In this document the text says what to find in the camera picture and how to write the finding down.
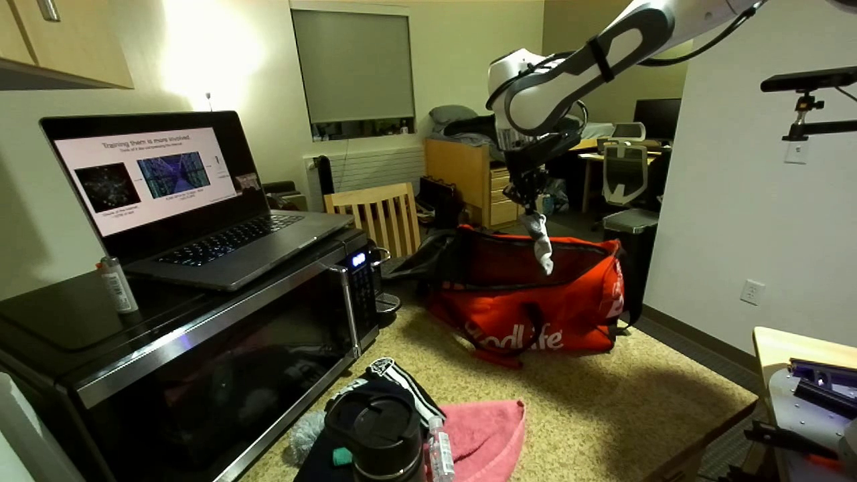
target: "wooden chair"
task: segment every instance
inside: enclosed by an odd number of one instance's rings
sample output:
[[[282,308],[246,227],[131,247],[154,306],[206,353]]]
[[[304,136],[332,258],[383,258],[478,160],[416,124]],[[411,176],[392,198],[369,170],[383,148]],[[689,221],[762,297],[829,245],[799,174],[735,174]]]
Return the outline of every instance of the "wooden chair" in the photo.
[[[423,245],[411,183],[329,194],[325,211],[352,215],[383,247],[385,261],[411,258]]]

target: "pink cloth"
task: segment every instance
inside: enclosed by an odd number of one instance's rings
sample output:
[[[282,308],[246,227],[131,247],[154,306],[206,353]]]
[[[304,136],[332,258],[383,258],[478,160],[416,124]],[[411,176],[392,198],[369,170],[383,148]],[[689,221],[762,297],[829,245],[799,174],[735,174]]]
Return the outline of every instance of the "pink cloth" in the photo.
[[[455,458],[455,482],[503,482],[513,479],[525,444],[525,404],[466,401],[446,404],[446,431]]]

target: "microwave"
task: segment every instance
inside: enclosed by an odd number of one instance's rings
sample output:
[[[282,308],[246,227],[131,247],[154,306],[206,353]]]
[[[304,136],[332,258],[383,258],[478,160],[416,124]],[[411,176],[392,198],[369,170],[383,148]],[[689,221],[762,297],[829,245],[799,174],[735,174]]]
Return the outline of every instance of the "microwave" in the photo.
[[[87,273],[0,304],[0,371],[87,479],[237,479],[379,334],[379,255],[349,227],[241,293]]]

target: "wall mount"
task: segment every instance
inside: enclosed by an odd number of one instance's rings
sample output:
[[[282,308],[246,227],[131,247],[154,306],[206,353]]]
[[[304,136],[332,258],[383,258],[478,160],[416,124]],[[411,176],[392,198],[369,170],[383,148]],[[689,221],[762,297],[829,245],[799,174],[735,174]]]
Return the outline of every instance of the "wall mount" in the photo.
[[[822,110],[826,101],[811,97],[815,89],[843,89],[857,83],[857,68],[810,69],[774,76],[762,83],[762,92],[799,92],[795,124],[783,136],[784,143],[806,143],[811,135],[857,131],[857,120],[806,124],[806,114]]]

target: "bag handle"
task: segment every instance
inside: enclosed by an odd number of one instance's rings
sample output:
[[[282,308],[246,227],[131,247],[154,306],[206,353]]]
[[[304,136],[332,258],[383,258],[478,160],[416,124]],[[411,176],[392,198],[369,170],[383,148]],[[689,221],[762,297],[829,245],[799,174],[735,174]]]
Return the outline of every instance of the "bag handle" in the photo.
[[[546,324],[546,318],[542,316],[542,310],[538,310],[535,304],[523,304],[519,308],[523,308],[523,314],[525,314],[525,322],[530,322],[530,326],[534,326],[534,338],[530,338],[525,345],[513,349],[513,351],[486,349],[486,345],[466,329],[466,322],[463,322],[463,316],[460,316],[460,310],[459,310],[455,304],[440,301],[440,306],[442,306],[442,310],[448,314],[448,318],[459,326],[459,333],[463,333],[463,338],[475,345],[475,351],[478,351],[483,359],[487,359],[487,361],[493,361],[493,364],[502,364],[502,368],[515,368],[515,371],[525,368],[525,364],[519,361],[519,357],[538,342],[538,338],[542,338],[542,333],[545,333],[545,324]]]

